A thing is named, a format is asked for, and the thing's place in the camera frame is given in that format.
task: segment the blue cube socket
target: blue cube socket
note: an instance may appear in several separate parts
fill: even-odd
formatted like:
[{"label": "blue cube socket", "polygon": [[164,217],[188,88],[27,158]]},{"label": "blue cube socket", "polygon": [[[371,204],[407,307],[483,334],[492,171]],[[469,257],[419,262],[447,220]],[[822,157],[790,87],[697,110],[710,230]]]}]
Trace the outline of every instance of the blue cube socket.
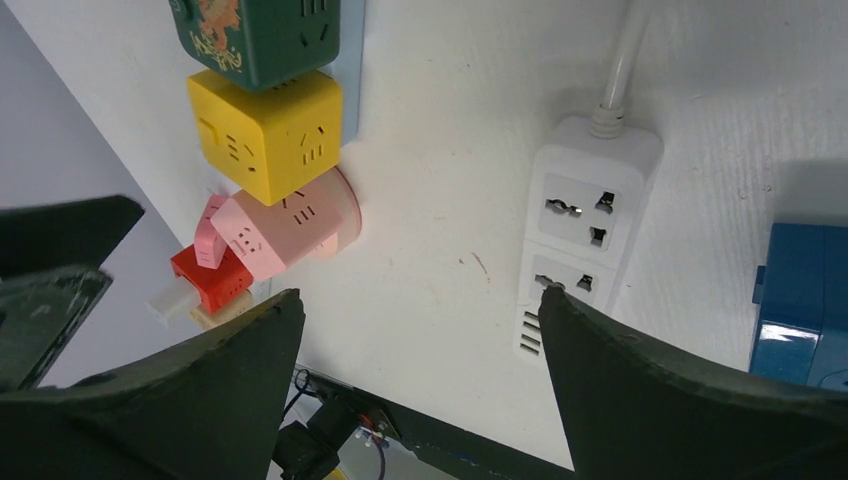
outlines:
[{"label": "blue cube socket", "polygon": [[749,371],[848,391],[848,228],[775,224]]}]

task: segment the green cube socket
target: green cube socket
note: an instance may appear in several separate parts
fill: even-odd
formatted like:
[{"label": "green cube socket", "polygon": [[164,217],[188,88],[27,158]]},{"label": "green cube socket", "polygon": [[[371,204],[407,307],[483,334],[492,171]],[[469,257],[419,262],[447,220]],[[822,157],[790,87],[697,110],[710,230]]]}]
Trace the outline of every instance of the green cube socket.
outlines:
[{"label": "green cube socket", "polygon": [[339,54],[341,0],[169,0],[180,42],[210,69],[261,92]]}]

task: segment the electrical outlet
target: electrical outlet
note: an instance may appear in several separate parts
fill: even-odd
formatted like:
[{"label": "electrical outlet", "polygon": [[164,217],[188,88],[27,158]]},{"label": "electrical outlet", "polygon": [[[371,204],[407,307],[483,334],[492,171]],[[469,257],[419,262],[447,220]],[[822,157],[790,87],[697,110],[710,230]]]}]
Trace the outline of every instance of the electrical outlet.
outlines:
[{"label": "electrical outlet", "polygon": [[221,264],[213,270],[197,264],[194,245],[189,245],[171,258],[171,267],[177,277],[185,278],[194,286],[200,294],[200,304],[211,314],[241,295],[253,283],[253,276],[230,249],[224,252]]},{"label": "electrical outlet", "polygon": [[662,158],[662,142],[649,131],[599,139],[590,126],[565,119],[533,162],[513,346],[537,366],[545,365],[544,348],[522,342],[532,337],[526,313],[535,314],[549,286],[611,312]]},{"label": "electrical outlet", "polygon": [[194,232],[194,252],[197,264],[204,268],[218,268],[227,250],[227,242],[218,235],[212,226],[212,215],[227,201],[224,195],[212,195],[203,209],[197,229]]},{"label": "electrical outlet", "polygon": [[339,163],[342,92],[323,73],[249,93],[207,70],[188,90],[206,160],[266,206]]},{"label": "electrical outlet", "polygon": [[339,54],[341,0],[172,0],[171,8],[185,51],[250,92]]},{"label": "electrical outlet", "polygon": [[285,272],[339,231],[342,218],[318,182],[311,182],[267,207],[244,190],[212,216],[256,281]]},{"label": "electrical outlet", "polygon": [[513,350],[523,360],[544,367],[542,335],[534,319],[542,293],[556,286],[587,304],[603,303],[610,296],[615,272],[534,242],[525,242],[521,267]]},{"label": "electrical outlet", "polygon": [[618,218],[617,191],[549,173],[538,199],[540,232],[578,246],[606,251]]}]

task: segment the white power strip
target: white power strip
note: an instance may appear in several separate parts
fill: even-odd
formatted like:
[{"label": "white power strip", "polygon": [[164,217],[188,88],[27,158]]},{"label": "white power strip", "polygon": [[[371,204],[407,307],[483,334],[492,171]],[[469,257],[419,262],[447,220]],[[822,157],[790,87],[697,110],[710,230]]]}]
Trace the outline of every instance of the white power strip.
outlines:
[{"label": "white power strip", "polygon": [[609,313],[624,279],[663,154],[647,130],[614,139],[590,133],[591,121],[565,119],[536,154],[518,282],[513,349],[546,368],[535,318],[551,284]]}]

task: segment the power cord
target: power cord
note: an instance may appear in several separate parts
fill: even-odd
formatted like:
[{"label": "power cord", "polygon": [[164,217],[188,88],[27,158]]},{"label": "power cord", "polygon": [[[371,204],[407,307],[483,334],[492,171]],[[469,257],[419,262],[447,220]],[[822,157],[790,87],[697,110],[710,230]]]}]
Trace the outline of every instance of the power cord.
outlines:
[{"label": "power cord", "polygon": [[[304,376],[303,386],[301,387],[300,385],[298,385],[297,381],[301,377],[301,375],[304,374],[304,373],[306,375]],[[295,374],[295,376],[294,376],[294,388],[295,388],[295,390],[297,390],[297,393],[295,394],[294,397],[292,397],[292,399],[289,401],[288,405],[286,405],[286,408],[283,410],[283,419],[284,420],[288,416],[289,411],[291,411],[292,407],[294,407],[294,404],[297,403],[298,400],[300,400],[300,397],[306,395],[307,397],[316,398],[318,396],[317,393],[310,392],[308,390],[309,382],[310,382],[311,378],[312,377],[309,373],[309,370],[306,370],[305,368],[301,368]]]},{"label": "power cord", "polygon": [[383,451],[383,439],[374,433],[374,424],[371,423],[368,417],[360,415],[359,419],[362,420],[362,424],[368,429],[368,434],[371,435],[371,441],[374,442],[374,446],[377,447],[377,453],[380,454],[380,475],[377,477],[377,480],[383,480],[386,476],[386,452]]},{"label": "power cord", "polygon": [[642,37],[650,21],[655,0],[631,0],[627,18],[607,81],[606,92],[592,115],[591,132],[597,138],[613,139],[624,131],[624,98],[639,55]]}]

